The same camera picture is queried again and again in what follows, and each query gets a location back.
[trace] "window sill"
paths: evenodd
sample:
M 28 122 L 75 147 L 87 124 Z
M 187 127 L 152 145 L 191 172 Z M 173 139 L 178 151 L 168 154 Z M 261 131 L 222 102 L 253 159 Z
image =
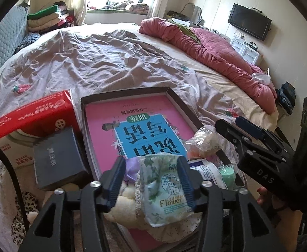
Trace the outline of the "window sill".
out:
M 137 15 L 144 15 L 147 16 L 147 14 L 141 14 L 141 13 L 136 13 L 136 12 L 131 12 L 127 10 L 118 10 L 118 9 L 89 9 L 87 10 L 87 13 L 127 13 L 127 14 L 137 14 Z

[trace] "television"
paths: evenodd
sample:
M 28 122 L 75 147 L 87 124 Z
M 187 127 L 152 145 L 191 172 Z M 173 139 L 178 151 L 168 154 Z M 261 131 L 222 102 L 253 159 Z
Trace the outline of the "television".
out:
M 228 23 L 262 41 L 271 28 L 271 20 L 268 17 L 238 4 L 234 4 Z

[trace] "comforter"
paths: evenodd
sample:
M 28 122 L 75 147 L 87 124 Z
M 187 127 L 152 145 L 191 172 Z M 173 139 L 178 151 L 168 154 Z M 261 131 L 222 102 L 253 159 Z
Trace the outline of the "comforter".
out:
M 157 17 L 143 20 L 139 30 L 142 34 L 161 38 L 173 44 L 192 58 L 227 77 L 266 113 L 272 114 L 276 110 L 276 92 L 272 84 L 263 85 L 251 77 L 255 72 L 262 72 L 260 68 L 247 63 L 220 36 L 201 28 L 192 28 L 192 31 L 199 38 L 201 45 L 186 36 L 178 26 Z

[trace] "finger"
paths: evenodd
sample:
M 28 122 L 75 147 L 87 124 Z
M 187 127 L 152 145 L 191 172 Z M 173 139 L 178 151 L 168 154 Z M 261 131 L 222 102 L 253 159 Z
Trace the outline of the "finger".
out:
M 274 209 L 281 208 L 285 205 L 285 203 L 280 200 L 276 195 L 272 195 L 272 205 Z
M 257 198 L 257 203 L 261 206 L 264 203 L 265 197 L 263 195 Z
M 266 196 L 268 193 L 268 190 L 265 187 L 260 187 L 257 189 L 257 192 L 259 193 L 259 195 Z

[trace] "pink book cover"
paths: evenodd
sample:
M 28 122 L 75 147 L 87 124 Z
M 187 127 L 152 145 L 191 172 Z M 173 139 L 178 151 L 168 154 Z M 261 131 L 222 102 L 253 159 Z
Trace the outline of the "pink book cover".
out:
M 186 156 L 183 140 L 194 135 L 166 95 L 90 103 L 85 111 L 101 173 L 111 169 L 118 156 L 159 152 Z M 146 231 L 129 232 L 142 252 L 163 244 Z

